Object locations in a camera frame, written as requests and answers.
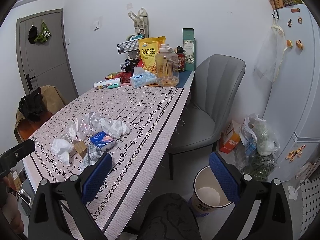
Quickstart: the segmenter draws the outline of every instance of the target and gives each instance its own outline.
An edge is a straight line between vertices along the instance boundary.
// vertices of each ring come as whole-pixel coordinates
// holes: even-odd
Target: dining chair
[[[216,145],[244,70],[243,60],[225,55],[212,55],[196,68],[191,102],[183,109],[166,150],[171,180],[173,155]]]

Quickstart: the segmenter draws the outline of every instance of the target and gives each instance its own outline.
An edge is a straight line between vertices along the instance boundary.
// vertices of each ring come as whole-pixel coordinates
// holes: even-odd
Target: grey door
[[[69,103],[78,97],[65,48],[62,9],[47,11],[17,20],[17,58],[26,94],[38,87],[51,85],[59,89]],[[45,22],[51,37],[45,43],[30,44],[29,30]]]

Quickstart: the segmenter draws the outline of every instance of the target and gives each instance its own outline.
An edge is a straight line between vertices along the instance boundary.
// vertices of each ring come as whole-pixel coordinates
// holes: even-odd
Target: tablecloth
[[[70,154],[70,167],[51,152],[54,138],[68,131],[69,123],[89,111],[124,121],[132,132],[116,140],[113,167],[95,200],[87,208],[108,239],[115,239],[130,216],[158,167],[183,110],[189,89],[123,86],[117,89],[89,90],[48,120],[31,137],[36,150],[24,159],[33,187],[42,178],[61,182],[80,174],[81,157]],[[65,202],[64,214],[73,236],[81,239]]]

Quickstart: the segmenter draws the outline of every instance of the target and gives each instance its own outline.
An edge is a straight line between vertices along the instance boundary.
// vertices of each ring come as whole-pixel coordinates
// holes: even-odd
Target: brown jacket
[[[47,114],[48,117],[56,114],[59,110],[67,105],[67,102],[63,99],[62,95],[60,94],[59,90],[53,86],[44,86],[41,87],[41,94],[42,94],[42,101],[47,108],[48,112],[51,114]],[[14,127],[14,135],[18,141],[21,143],[23,141],[23,136],[21,136],[18,125],[26,119],[22,113],[18,110],[16,114],[16,125]],[[38,126],[40,127],[46,120],[42,122],[38,122]]]

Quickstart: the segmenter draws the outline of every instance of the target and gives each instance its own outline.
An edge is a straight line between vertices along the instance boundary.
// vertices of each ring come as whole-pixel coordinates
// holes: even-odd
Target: human hand
[[[10,181],[7,177],[2,178],[2,181],[7,187],[10,187]],[[14,195],[8,193],[7,201],[2,207],[2,212],[10,223],[12,230],[17,233],[24,232],[23,221],[21,220],[21,213],[18,209],[18,202]]]

